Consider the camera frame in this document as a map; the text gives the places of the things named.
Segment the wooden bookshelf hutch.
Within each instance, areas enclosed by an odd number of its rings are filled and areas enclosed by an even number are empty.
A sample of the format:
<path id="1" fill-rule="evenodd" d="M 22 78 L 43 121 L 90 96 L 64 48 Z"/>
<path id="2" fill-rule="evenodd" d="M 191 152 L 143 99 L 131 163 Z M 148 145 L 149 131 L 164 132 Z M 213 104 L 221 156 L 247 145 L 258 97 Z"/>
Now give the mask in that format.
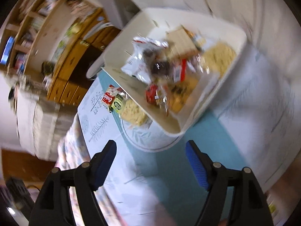
<path id="1" fill-rule="evenodd" d="M 18 0 L 1 27 L 1 73 L 40 73 L 68 29 L 98 7 L 91 0 Z"/>

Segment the white plastic storage bin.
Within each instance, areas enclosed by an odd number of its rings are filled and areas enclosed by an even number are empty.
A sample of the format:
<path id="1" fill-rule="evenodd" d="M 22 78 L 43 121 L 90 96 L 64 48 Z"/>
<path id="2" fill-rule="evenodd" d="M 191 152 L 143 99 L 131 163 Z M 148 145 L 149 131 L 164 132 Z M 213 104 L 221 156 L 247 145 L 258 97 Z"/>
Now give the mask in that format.
<path id="1" fill-rule="evenodd" d="M 179 136 L 208 107 L 246 41 L 222 19 L 146 8 L 105 50 L 104 70 L 166 134 Z"/>

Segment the wooden desk with drawers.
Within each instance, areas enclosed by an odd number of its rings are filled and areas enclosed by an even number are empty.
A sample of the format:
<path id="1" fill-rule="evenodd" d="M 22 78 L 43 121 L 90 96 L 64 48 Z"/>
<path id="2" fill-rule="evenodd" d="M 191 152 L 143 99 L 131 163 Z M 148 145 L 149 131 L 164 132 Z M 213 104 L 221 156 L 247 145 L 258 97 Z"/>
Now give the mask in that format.
<path id="1" fill-rule="evenodd" d="M 97 8 L 81 24 L 79 33 L 73 35 L 54 68 L 52 82 L 47 90 L 47 100 L 63 105 L 78 106 L 92 84 L 86 78 L 86 72 L 97 57 L 97 50 L 92 43 L 97 37 L 94 33 L 88 38 L 89 31 L 99 22 L 108 22 L 102 8 Z M 108 27 L 102 31 L 98 46 L 103 51 L 120 33 L 116 27 Z"/>

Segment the grey office chair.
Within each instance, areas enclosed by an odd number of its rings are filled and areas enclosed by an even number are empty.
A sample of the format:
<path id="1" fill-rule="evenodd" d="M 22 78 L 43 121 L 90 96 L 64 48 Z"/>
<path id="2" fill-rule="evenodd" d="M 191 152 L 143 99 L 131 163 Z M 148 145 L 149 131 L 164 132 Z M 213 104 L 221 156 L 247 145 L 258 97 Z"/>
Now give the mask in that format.
<path id="1" fill-rule="evenodd" d="M 97 57 L 95 60 L 91 63 L 89 66 L 87 72 L 86 72 L 86 78 L 89 80 L 95 79 L 97 74 L 102 70 L 102 67 L 105 64 L 104 59 L 102 58 L 101 54 L 103 52 L 103 49 L 100 49 L 98 44 L 100 43 L 99 41 L 103 39 L 104 36 L 100 36 L 103 30 L 105 30 L 108 27 L 114 27 L 111 22 L 99 22 L 96 24 L 90 31 L 89 33 L 91 34 L 92 32 L 97 34 L 97 37 L 92 43 L 92 46 L 94 49 L 97 50 Z"/>

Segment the yellow egg yolk snack packet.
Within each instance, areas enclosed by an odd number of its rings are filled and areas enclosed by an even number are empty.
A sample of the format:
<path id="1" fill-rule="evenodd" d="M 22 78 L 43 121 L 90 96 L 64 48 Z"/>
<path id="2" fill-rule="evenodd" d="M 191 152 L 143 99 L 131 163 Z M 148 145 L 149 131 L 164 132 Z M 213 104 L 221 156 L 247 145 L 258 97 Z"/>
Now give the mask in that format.
<path id="1" fill-rule="evenodd" d="M 194 76 L 187 76 L 183 82 L 168 85 L 171 93 L 171 100 L 169 102 L 172 112 L 179 113 L 181 111 L 198 82 L 198 78 L 195 78 Z"/>

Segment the dark chocolate cookie packet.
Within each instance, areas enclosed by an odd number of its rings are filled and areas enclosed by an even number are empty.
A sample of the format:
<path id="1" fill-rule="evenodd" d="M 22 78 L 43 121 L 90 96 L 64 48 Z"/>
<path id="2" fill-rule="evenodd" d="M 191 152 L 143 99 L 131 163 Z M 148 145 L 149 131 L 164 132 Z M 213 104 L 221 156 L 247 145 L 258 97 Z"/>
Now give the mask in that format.
<path id="1" fill-rule="evenodd" d="M 151 76 L 156 78 L 167 78 L 176 83 L 183 82 L 186 77 L 187 60 L 160 61 L 153 63 L 150 67 Z"/>

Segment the red wrapped candy packet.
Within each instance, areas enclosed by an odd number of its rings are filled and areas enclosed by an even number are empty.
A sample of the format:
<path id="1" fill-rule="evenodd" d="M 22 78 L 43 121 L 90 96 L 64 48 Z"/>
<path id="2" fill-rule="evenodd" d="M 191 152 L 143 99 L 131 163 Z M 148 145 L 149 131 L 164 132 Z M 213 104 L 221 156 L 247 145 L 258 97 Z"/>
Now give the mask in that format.
<path id="1" fill-rule="evenodd" d="M 147 89 L 145 91 L 145 96 L 146 96 L 146 101 L 149 104 L 152 104 L 152 105 L 156 104 L 157 89 L 158 89 L 158 86 L 156 84 L 151 84 L 147 87 Z"/>

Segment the red white wafer packet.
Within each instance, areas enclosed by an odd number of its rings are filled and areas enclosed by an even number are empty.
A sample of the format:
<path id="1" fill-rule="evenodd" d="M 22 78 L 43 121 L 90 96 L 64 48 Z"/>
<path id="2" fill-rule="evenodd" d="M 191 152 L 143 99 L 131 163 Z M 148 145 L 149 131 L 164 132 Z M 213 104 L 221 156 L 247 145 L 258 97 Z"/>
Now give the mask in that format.
<path id="1" fill-rule="evenodd" d="M 122 92 L 122 89 L 120 87 L 115 87 L 113 85 L 109 85 L 106 92 L 103 94 L 103 97 L 101 99 L 101 103 L 103 106 L 107 108 L 109 112 L 112 112 L 112 105 L 114 102 L 115 97 L 117 94 Z"/>

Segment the floral bed sheet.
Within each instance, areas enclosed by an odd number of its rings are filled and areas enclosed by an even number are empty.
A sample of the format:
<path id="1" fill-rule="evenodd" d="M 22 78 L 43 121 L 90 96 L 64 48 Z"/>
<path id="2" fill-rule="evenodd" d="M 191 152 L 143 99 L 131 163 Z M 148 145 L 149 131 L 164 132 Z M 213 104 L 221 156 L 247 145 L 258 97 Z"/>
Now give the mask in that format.
<path id="1" fill-rule="evenodd" d="M 300 151 L 300 79 L 248 45 L 207 112 L 183 136 L 158 128 L 122 128 L 120 118 L 99 111 L 104 137 L 84 140 L 87 121 L 74 118 L 58 145 L 56 165 L 73 169 L 117 143 L 117 155 L 96 197 L 109 225 L 194 225 L 206 199 L 185 155 L 192 139 L 225 167 L 250 167 L 263 191 L 285 173 Z"/>

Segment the pale cookie clear packet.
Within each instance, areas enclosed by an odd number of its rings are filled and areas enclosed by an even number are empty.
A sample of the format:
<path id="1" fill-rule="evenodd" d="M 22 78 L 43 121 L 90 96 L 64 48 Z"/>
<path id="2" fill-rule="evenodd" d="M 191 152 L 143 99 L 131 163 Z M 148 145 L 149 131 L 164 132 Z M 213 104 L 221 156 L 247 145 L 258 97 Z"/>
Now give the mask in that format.
<path id="1" fill-rule="evenodd" d="M 134 127 L 149 127 L 151 125 L 151 120 L 147 114 L 129 98 L 123 100 L 119 116 Z"/>

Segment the grey foil snack packet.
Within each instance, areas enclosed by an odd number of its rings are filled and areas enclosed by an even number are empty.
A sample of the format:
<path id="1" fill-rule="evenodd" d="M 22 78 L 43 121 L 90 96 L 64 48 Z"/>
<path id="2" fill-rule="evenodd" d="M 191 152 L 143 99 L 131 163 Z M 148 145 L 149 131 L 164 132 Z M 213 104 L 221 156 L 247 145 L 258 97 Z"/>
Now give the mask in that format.
<path id="1" fill-rule="evenodd" d="M 156 60 L 158 54 L 169 48 L 169 44 L 167 41 L 136 36 L 132 39 L 132 45 L 134 52 L 121 68 L 121 71 L 129 76 L 134 76 L 145 84 L 150 84 L 150 66 Z"/>

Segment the beige soda cracker packet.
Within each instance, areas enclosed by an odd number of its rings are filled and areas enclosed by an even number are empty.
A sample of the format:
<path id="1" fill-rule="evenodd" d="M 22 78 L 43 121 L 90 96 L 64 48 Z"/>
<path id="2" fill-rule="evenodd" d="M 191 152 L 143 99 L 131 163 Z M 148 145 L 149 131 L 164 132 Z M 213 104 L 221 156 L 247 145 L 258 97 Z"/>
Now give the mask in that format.
<path id="1" fill-rule="evenodd" d="M 169 46 L 165 54 L 169 60 L 189 58 L 198 52 L 198 48 L 183 26 L 167 32 L 166 40 Z"/>

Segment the brown wooden door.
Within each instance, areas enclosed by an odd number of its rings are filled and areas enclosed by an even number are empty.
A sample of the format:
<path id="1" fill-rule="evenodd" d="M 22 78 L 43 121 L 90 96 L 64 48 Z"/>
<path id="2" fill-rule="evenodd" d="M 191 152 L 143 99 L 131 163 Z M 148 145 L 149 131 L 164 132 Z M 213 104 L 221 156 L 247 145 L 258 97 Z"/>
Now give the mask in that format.
<path id="1" fill-rule="evenodd" d="M 29 153 L 1 150 L 1 182 L 11 177 L 23 180 L 26 186 L 41 189 L 56 162 L 40 160 Z"/>

